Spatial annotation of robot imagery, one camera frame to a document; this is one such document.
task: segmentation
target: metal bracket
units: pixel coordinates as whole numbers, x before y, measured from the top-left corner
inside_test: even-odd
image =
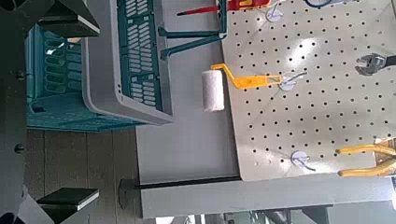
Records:
[[[303,213],[317,224],[330,224],[329,212],[326,206],[303,208]]]
[[[357,63],[364,63],[364,66],[356,66],[356,70],[363,76],[372,76],[378,70],[385,67],[387,58],[376,53],[364,55],[357,60]]]
[[[119,204],[125,210],[130,202],[140,197],[140,189],[137,189],[134,179],[122,179],[119,184]]]
[[[163,49],[161,51],[161,59],[166,60],[174,53],[178,53],[188,49],[194,49],[202,45],[210,44],[212,42],[220,41],[227,36],[227,0],[219,1],[219,30],[218,31],[192,31],[192,32],[167,32],[163,27],[158,28],[159,36],[167,38],[196,38],[202,39],[192,41],[183,45],[179,45],[170,49]]]

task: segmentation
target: teal plastic crate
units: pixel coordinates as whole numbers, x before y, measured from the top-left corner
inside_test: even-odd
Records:
[[[34,27],[26,40],[27,125],[100,132],[141,124],[92,113],[82,98],[81,45]]]
[[[122,93],[163,111],[153,0],[118,0]]]

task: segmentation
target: yellow tool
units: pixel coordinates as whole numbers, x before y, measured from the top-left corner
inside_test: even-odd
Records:
[[[256,88],[261,86],[269,86],[280,84],[283,81],[283,77],[281,75],[259,75],[259,76],[251,76],[251,77],[233,77],[230,69],[228,69],[225,63],[213,64],[210,67],[212,70],[221,70],[223,69],[225,74],[230,78],[231,82],[235,85],[235,87],[239,90],[241,89],[249,89]]]
[[[338,172],[340,176],[387,176],[395,172],[396,169],[396,149],[394,140],[387,140],[379,144],[361,145],[354,147],[344,147],[335,150],[339,154],[356,154],[361,152],[373,151],[377,166],[366,169],[351,169]]]

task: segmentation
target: pegboard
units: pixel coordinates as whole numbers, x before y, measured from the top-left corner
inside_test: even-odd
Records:
[[[237,90],[229,80],[242,178],[375,166],[373,153],[344,156],[334,151],[396,134],[395,70],[364,77],[354,68],[365,54],[396,54],[390,1],[318,9],[289,0],[278,9],[284,14],[278,22],[267,21],[265,9],[229,12],[229,33],[222,41],[225,62],[236,77],[308,73],[291,91],[278,86]],[[315,172],[291,163],[296,150],[308,154]]]

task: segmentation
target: black metal frame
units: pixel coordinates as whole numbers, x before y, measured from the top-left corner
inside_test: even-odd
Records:
[[[65,9],[64,13],[58,10],[59,6],[68,9]],[[15,221],[17,223],[51,223],[53,219],[42,211],[23,185],[26,157],[24,39],[38,21],[48,17],[52,19],[46,23],[46,26],[57,34],[68,34],[73,37],[99,35],[99,26],[81,0],[7,0],[0,5],[0,180],[2,182],[0,185],[0,222],[2,224],[12,224]],[[57,212],[60,213],[60,210],[64,212],[64,208],[57,209]],[[74,220],[84,222],[80,219],[83,217],[82,213],[73,215],[76,211],[68,210],[70,217],[64,220],[78,217]]]

